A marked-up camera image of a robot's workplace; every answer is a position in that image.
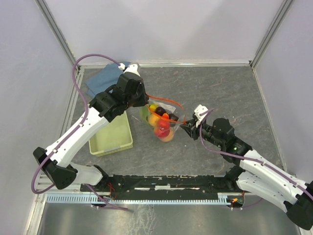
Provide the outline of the green lettuce leaves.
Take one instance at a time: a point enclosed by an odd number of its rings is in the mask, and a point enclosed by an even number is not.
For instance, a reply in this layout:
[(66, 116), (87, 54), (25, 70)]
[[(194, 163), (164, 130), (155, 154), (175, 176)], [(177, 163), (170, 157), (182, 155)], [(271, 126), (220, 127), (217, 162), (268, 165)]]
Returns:
[(148, 122), (149, 109), (148, 109), (148, 107), (146, 105), (141, 107), (141, 109), (140, 109), (140, 117), (141, 117), (141, 119), (143, 120), (143, 122), (145, 124), (149, 124), (149, 122)]

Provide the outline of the dark purple fruit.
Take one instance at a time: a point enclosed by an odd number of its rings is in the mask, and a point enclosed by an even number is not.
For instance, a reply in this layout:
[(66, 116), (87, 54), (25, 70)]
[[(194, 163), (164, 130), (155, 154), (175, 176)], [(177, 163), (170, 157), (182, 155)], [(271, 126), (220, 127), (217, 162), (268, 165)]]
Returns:
[(179, 117), (177, 117), (175, 114), (169, 114), (169, 120), (171, 123), (177, 123), (179, 120)]

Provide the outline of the purple eggplant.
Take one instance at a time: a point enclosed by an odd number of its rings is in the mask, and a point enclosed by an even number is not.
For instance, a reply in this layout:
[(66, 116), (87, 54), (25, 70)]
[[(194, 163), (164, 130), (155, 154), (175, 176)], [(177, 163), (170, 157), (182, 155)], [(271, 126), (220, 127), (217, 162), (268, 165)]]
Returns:
[(166, 113), (166, 110), (163, 107), (158, 106), (155, 110), (155, 113), (158, 114), (159, 116), (163, 116), (163, 114)]

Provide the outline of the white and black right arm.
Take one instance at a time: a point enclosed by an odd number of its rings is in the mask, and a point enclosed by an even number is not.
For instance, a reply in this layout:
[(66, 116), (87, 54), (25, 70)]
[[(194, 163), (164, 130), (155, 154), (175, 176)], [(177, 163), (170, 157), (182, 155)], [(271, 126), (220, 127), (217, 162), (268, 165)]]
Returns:
[(229, 191), (241, 189), (271, 202), (303, 230), (313, 227), (313, 184), (283, 171), (262, 157), (249, 144), (235, 136), (229, 120), (218, 118), (212, 125), (196, 118), (181, 125), (194, 140), (208, 141), (218, 147), (223, 158), (236, 165), (239, 175), (225, 178)]

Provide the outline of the clear zip top bag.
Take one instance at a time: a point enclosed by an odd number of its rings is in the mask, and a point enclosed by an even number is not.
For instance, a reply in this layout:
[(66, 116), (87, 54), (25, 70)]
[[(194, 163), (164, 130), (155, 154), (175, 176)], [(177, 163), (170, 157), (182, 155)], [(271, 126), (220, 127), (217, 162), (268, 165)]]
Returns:
[(148, 95), (148, 104), (141, 107), (140, 117), (162, 142), (170, 142), (181, 124), (186, 123), (183, 106), (176, 101)]

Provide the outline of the yellow banana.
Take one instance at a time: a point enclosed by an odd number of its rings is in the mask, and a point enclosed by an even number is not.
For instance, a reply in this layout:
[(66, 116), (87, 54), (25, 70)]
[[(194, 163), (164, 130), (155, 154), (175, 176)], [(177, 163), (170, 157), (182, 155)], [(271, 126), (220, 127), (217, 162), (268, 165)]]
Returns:
[(154, 112), (154, 111), (158, 108), (158, 105), (156, 105), (156, 104), (151, 104), (151, 105), (149, 106), (149, 108)]

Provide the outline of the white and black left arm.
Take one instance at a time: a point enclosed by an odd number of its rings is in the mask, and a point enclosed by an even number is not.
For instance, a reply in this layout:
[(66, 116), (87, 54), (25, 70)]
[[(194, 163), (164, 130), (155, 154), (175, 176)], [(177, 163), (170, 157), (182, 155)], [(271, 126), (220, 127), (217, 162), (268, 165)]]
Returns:
[(125, 71), (117, 84), (91, 100), (83, 117), (54, 144), (47, 148), (37, 147), (33, 155), (53, 186), (65, 189), (72, 183), (79, 183), (92, 185), (98, 191), (105, 190), (108, 179), (100, 167), (74, 164), (72, 159), (98, 130), (128, 108), (145, 106), (148, 99), (139, 73)]

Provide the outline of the small orange fruit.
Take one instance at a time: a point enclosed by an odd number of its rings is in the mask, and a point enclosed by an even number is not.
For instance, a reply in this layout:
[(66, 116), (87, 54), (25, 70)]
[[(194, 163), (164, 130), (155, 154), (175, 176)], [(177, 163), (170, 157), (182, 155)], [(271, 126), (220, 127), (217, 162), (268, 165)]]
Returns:
[(159, 121), (160, 117), (154, 115), (154, 114), (151, 114), (148, 116), (148, 123), (152, 126), (152, 127), (155, 127)]

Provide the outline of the red apple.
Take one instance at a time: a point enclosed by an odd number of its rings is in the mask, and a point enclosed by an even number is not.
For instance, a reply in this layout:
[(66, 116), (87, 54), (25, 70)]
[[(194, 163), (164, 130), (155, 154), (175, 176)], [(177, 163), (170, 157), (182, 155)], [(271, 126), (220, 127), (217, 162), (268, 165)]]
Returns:
[(162, 139), (167, 136), (169, 136), (171, 129), (169, 128), (159, 128), (155, 127), (154, 128), (154, 135), (157, 136), (158, 138)]

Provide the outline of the red pepper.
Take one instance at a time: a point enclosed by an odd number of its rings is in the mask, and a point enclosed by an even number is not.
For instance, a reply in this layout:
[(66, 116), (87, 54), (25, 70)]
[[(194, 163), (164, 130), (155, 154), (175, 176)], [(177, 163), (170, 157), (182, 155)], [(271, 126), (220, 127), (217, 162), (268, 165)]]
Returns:
[(169, 115), (167, 113), (164, 113), (162, 118), (159, 119), (156, 126), (159, 128), (170, 128), (170, 123), (168, 120), (169, 120)]

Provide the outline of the orange peach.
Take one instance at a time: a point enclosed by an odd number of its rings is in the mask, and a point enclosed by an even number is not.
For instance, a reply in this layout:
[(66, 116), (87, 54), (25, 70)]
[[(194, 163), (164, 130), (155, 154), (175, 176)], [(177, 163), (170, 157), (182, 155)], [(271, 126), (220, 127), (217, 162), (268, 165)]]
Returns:
[(174, 132), (170, 130), (169, 134), (165, 137), (160, 138), (162, 142), (170, 142), (174, 137)]

